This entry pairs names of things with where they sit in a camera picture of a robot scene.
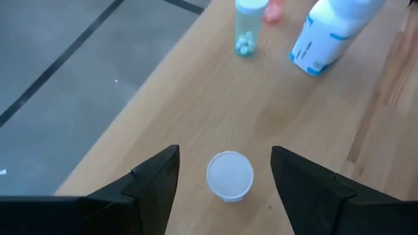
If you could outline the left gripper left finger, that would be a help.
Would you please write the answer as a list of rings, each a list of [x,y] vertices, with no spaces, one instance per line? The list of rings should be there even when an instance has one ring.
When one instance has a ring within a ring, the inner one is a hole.
[[[86,196],[0,196],[0,235],[165,235],[179,171],[170,145]]]

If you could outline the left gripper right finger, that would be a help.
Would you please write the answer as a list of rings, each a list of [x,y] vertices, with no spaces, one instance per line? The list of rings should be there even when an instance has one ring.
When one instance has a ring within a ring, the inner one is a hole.
[[[418,235],[418,201],[402,201],[281,146],[270,157],[295,235]]]

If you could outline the clear bottle frosted white cap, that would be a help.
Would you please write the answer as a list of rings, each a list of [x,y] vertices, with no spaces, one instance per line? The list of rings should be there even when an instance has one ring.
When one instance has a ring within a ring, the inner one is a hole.
[[[217,153],[206,168],[208,187],[226,203],[242,201],[251,190],[254,178],[248,158],[235,151]]]

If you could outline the large white medicine bottle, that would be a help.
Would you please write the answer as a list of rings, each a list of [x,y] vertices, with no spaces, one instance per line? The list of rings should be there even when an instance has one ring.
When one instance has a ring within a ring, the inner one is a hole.
[[[291,61],[320,76],[343,56],[385,0],[318,0],[290,53]]]

